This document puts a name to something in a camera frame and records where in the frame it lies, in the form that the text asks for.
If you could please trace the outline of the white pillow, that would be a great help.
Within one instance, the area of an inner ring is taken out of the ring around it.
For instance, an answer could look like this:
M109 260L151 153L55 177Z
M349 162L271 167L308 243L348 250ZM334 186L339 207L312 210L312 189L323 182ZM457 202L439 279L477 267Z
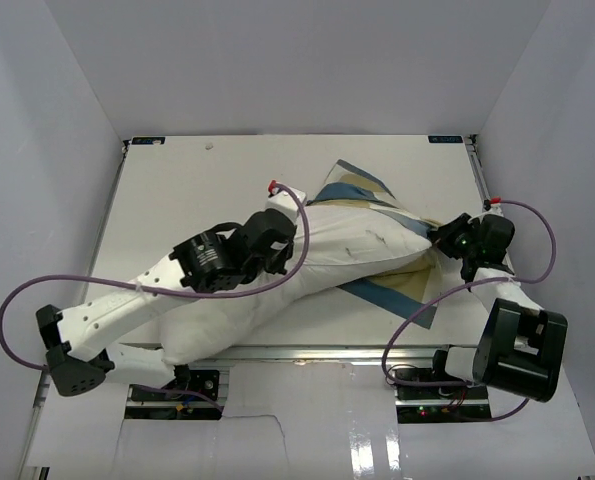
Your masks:
M310 243L296 274L264 293L202 299L164 314L158 320L163 361L182 365L208 358L305 296L412 264L431 242L395 216L348 205L308 206Z

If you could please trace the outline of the blue beige white checked pillowcase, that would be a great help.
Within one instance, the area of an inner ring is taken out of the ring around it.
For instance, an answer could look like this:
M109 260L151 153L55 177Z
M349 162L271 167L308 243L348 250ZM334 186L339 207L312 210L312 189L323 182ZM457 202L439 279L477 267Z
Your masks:
M442 267L428 239L437 223L406 210L369 172L338 160L306 215L299 273L309 294L338 287L406 319L441 293Z

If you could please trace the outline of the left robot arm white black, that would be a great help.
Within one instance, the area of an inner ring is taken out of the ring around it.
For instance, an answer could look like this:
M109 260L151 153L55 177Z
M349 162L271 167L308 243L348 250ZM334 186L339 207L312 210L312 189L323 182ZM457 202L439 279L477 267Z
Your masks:
M261 274L286 274L298 217L268 208L244 224L219 224L175 246L125 290L66 309L40 308L36 320L57 392L73 397L114 381L182 396L189 378L183 369L166 364L159 350L119 339L185 302L260 293L252 284Z

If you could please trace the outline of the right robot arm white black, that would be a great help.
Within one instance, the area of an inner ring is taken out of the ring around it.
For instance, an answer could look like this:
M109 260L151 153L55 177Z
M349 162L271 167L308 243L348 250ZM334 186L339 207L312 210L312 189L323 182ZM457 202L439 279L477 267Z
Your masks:
M504 263L514 224L498 215L467 214L433 229L429 238L462 262L460 275L488 312L475 347L436 351L430 390L449 399L465 382L483 384L545 403L556 392L568 322L532 301Z

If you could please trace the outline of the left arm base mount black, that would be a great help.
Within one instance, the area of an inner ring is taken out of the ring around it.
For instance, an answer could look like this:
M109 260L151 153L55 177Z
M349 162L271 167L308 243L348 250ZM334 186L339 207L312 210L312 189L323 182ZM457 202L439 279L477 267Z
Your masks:
M220 371L178 367L174 380L164 387L129 390L124 417L130 420L198 421L222 416Z

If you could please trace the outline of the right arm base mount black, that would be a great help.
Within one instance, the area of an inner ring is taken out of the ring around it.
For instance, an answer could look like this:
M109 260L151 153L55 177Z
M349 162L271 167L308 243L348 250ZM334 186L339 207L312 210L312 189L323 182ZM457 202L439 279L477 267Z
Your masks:
M393 387L398 419L401 423L454 421L453 414L473 418L490 418L488 390L485 387Z

